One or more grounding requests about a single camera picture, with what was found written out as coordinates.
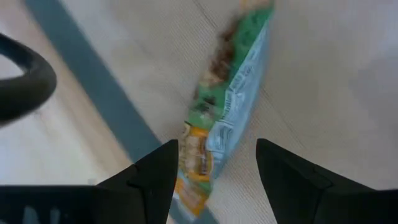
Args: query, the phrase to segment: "snack bag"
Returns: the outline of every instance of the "snack bag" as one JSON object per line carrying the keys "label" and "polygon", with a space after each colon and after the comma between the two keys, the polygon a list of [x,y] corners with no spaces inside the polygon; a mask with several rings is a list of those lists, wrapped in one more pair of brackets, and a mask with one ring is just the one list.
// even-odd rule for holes
{"label": "snack bag", "polygon": [[174,198],[192,221],[205,208],[212,182],[236,148],[264,74],[273,5],[251,8],[222,33],[179,140]]}

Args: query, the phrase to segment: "gray stripe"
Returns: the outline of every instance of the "gray stripe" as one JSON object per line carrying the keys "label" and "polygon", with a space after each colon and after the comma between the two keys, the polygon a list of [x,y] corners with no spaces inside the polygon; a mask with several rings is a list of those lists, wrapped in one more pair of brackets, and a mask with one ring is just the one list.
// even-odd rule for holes
{"label": "gray stripe", "polygon": [[[63,6],[57,0],[25,0],[25,3],[130,158],[138,161],[158,148],[160,141]],[[175,202],[170,214],[177,223],[188,223]],[[195,223],[217,221],[207,208]]]}

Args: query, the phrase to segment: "floor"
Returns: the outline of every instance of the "floor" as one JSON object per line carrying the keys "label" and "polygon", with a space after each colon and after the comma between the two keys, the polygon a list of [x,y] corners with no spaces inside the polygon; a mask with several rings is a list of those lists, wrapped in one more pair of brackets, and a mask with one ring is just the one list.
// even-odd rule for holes
{"label": "floor", "polygon": [[[157,139],[177,138],[216,35],[239,1],[59,2]],[[110,134],[109,120],[100,118],[23,4],[2,4],[1,32],[48,58],[61,82],[37,114],[0,130],[0,159],[16,173],[3,169],[1,180],[96,182],[128,166],[115,140],[126,148],[123,133]],[[257,108],[208,202],[215,220],[275,223],[253,162],[257,138],[374,189],[398,187],[397,9],[391,0],[276,1]]]}
{"label": "floor", "polygon": [[[0,32],[53,66],[55,94],[35,113],[0,129],[1,184],[96,184],[131,164],[74,76],[20,1],[0,2]],[[20,71],[0,57],[1,78]]]}

